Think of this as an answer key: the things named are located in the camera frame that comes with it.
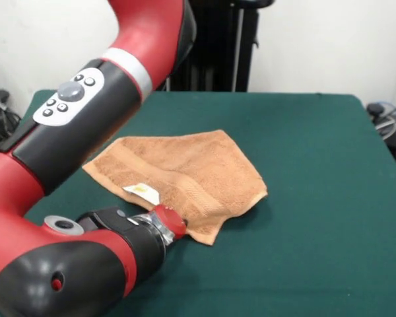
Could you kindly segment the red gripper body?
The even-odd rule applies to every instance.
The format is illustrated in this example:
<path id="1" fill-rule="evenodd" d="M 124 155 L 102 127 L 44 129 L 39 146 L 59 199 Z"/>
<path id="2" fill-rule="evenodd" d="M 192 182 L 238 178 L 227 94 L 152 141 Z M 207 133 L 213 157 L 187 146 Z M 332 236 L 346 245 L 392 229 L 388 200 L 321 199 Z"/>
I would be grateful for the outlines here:
<path id="1" fill-rule="evenodd" d="M 157 205 L 153 211 L 162 221 L 162 224 L 174 233 L 174 238 L 184 237 L 187 230 L 187 223 L 175 210 L 166 205 L 160 204 Z"/>

